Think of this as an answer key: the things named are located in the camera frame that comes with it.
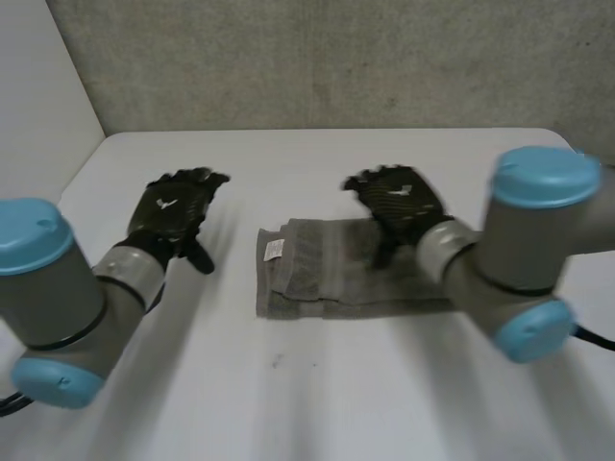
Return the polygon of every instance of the table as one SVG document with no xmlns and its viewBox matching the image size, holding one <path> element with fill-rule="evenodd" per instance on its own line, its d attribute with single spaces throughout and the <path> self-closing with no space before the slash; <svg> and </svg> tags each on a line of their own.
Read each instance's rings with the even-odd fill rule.
<svg viewBox="0 0 615 461">
<path fill-rule="evenodd" d="M 202 241 L 209 277 L 170 269 L 96 402 L 31 405 L 0 421 L 10 460 L 609 460 L 615 354 L 571 340 L 507 362 L 461 314 L 265 321 L 255 314 L 258 228 L 365 216 L 345 177 L 417 166 L 450 211 L 480 225 L 499 153 L 566 146 L 534 129 L 123 133 L 103 142 L 61 210 L 92 263 L 123 237 L 145 183 L 199 165 L 228 173 Z M 576 256 L 560 292 L 615 337 L 611 254 Z"/>
</svg>

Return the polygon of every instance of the gray wall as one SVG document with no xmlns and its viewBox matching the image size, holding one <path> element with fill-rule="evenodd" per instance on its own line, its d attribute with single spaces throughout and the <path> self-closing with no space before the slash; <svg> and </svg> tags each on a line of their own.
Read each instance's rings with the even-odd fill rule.
<svg viewBox="0 0 615 461">
<path fill-rule="evenodd" d="M 612 0 L 47 0 L 107 134 L 524 126 L 615 152 Z"/>
</svg>

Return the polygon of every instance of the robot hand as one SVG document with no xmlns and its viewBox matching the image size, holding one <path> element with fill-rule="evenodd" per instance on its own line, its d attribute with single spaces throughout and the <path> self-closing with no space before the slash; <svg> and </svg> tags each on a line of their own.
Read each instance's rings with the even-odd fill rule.
<svg viewBox="0 0 615 461">
<path fill-rule="evenodd" d="M 226 175 L 209 168 L 180 170 L 150 182 L 128 227 L 128 234 L 149 232 L 172 244 L 173 256 L 186 257 L 203 274 L 213 272 L 213 261 L 197 242 L 199 226 Z"/>
<path fill-rule="evenodd" d="M 416 245 L 425 231 L 451 219 L 430 185 L 409 166 L 363 170 L 342 186 L 354 190 L 381 226 L 374 267 L 386 267 L 399 245 Z"/>
</svg>

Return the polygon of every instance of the robotic arm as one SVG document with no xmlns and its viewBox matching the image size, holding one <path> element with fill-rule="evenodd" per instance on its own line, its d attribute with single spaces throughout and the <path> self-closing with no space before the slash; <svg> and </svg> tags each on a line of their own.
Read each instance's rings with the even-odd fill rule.
<svg viewBox="0 0 615 461">
<path fill-rule="evenodd" d="M 186 257 L 200 272 L 213 271 L 196 235 L 228 180 L 197 168 L 148 184 L 128 237 L 93 270 L 52 204 L 0 202 L 0 315 L 27 348 L 12 369 L 25 397 L 0 402 L 0 416 L 32 400 L 65 408 L 93 401 L 160 299 L 170 259 Z"/>
<path fill-rule="evenodd" d="M 579 327 L 554 291 L 569 255 L 615 250 L 615 170 L 571 149 L 507 152 L 480 234 L 447 215 L 412 168 L 363 171 L 344 188 L 381 224 L 376 265 L 414 246 L 429 278 L 510 360 L 540 358 L 570 335 L 610 343 Z"/>
</svg>

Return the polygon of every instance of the gray towel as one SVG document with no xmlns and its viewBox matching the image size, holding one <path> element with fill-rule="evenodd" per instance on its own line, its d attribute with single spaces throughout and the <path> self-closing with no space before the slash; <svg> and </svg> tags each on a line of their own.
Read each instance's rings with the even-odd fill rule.
<svg viewBox="0 0 615 461">
<path fill-rule="evenodd" d="M 418 272 L 410 249 L 396 256 L 390 272 L 370 268 L 378 231 L 371 220 L 295 219 L 280 232 L 260 230 L 257 315 L 358 319 L 451 310 Z M 264 261 L 267 243 L 280 238 L 282 257 Z"/>
</svg>

